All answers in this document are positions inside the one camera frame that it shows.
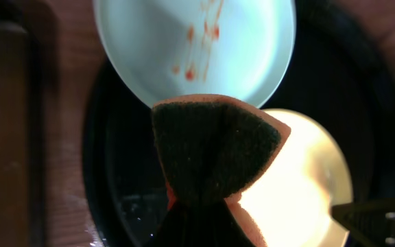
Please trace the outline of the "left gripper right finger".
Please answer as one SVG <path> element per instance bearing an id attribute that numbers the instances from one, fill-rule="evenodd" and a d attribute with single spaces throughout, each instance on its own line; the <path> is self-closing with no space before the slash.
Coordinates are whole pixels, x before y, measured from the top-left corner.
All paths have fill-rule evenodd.
<path id="1" fill-rule="evenodd" d="M 217 202 L 208 209 L 208 243 L 212 247 L 254 247 L 237 224 L 225 202 Z"/>

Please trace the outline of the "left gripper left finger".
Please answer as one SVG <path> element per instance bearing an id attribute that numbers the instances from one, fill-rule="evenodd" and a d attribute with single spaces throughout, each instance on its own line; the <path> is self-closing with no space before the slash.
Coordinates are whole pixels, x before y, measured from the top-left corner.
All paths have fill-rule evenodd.
<path id="1" fill-rule="evenodd" d="M 144 247 L 195 246 L 195 221 L 195 211 L 191 207 L 175 202 Z"/>

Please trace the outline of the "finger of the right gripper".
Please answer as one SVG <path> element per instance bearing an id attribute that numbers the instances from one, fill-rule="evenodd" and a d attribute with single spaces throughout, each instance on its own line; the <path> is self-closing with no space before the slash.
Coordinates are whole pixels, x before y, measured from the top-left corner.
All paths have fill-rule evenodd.
<path id="1" fill-rule="evenodd" d="M 350 247 L 395 247 L 395 198 L 335 205 L 333 219 L 349 231 Z"/>

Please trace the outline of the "yellow plate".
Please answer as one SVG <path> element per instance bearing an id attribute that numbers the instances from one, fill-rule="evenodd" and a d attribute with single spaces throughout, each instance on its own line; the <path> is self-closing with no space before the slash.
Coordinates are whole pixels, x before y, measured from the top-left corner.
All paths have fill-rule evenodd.
<path id="1" fill-rule="evenodd" d="M 266 113 L 291 133 L 267 171 L 231 205 L 236 221 L 255 246 L 344 246 L 348 230 L 331 216 L 333 206 L 353 201 L 340 147 L 302 113 Z"/>

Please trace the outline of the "orange green scrub sponge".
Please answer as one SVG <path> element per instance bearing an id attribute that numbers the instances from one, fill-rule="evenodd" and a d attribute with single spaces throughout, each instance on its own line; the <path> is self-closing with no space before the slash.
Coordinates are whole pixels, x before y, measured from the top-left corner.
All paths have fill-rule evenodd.
<path id="1" fill-rule="evenodd" d="M 195 246 L 209 246 L 211 205 L 225 202 L 232 213 L 231 205 L 262 177 L 291 133 L 288 125 L 263 110 L 216 94 L 155 104 L 152 130 L 168 210 L 181 202 L 195 211 Z"/>

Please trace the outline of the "mint plate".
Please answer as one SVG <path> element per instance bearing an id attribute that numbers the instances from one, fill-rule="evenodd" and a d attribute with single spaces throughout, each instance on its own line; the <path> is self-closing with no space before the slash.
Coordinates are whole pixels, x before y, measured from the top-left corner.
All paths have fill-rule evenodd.
<path id="1" fill-rule="evenodd" d="M 93 11 L 111 65 L 147 106 L 220 94 L 261 107 L 296 39 L 294 0 L 94 0 Z"/>

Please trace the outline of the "round black tray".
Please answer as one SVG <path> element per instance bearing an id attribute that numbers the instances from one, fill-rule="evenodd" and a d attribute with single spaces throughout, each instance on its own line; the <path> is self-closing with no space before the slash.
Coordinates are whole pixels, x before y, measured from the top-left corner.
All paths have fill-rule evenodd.
<path id="1" fill-rule="evenodd" d="M 324 126 L 348 163 L 357 202 L 395 197 L 395 85 L 376 47 L 331 1 L 297 1 L 289 69 L 270 108 Z M 85 120 L 88 205 L 106 246 L 142 246 L 167 212 L 150 111 L 105 62 Z"/>

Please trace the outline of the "black rectangular water tray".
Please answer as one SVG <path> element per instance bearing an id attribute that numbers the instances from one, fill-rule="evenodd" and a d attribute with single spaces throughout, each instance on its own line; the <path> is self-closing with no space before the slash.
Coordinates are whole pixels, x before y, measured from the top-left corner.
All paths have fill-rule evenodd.
<path id="1" fill-rule="evenodd" d="M 0 246 L 44 246 L 43 90 L 56 84 L 56 19 L 44 1 L 0 1 Z"/>

